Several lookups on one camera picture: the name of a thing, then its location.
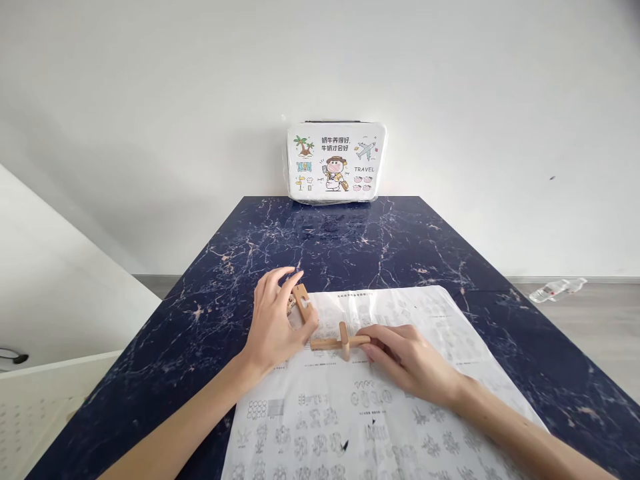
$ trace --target palm tree illustration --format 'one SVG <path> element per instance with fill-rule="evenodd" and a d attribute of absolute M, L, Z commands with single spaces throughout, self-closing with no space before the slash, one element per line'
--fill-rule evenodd
<path fill-rule="evenodd" d="M 295 142 L 297 147 L 302 148 L 302 151 L 300 152 L 300 156 L 301 157 L 306 157 L 307 155 L 311 154 L 309 149 L 305 147 L 305 145 L 307 144 L 307 139 L 306 138 L 300 138 L 299 135 L 296 135 L 294 142 Z"/>

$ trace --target white paper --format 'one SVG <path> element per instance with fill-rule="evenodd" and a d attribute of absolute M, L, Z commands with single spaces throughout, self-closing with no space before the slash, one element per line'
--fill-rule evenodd
<path fill-rule="evenodd" d="M 544 427 L 448 292 L 438 286 L 312 293 L 314 338 L 414 324 L 461 372 Z M 294 308 L 290 320 L 300 324 Z M 492 442 L 446 409 L 398 389 L 360 349 L 307 348 L 236 407 L 222 478 L 232 480 L 480 480 L 524 476 Z"/>

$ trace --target water bottle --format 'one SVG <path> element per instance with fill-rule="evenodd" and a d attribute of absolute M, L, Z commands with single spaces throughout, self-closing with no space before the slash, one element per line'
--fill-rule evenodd
<path fill-rule="evenodd" d="M 556 280 L 549 282 L 541 289 L 536 290 L 529 296 L 529 300 L 536 303 L 542 303 L 546 300 L 558 301 L 564 297 L 568 297 L 572 293 L 577 292 L 587 282 L 585 278 L 576 278 L 572 280 Z"/>

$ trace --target table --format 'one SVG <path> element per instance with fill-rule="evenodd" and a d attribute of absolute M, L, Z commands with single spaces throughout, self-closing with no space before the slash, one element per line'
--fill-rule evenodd
<path fill-rule="evenodd" d="M 96 478 L 240 351 L 257 280 L 285 265 L 305 270 L 310 292 L 442 285 L 554 435 L 640 477 L 638 404 L 422 199 L 244 197 L 28 478 Z M 232 420 L 179 478 L 220 477 Z"/>

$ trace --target floor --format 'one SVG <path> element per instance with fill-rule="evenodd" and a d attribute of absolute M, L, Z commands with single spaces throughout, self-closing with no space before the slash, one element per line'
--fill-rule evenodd
<path fill-rule="evenodd" d="M 136 276 L 164 298 L 178 276 Z M 520 283 L 524 295 L 540 288 Z M 640 403 L 640 285 L 588 283 L 559 302 L 537 307 L 629 396 Z"/>

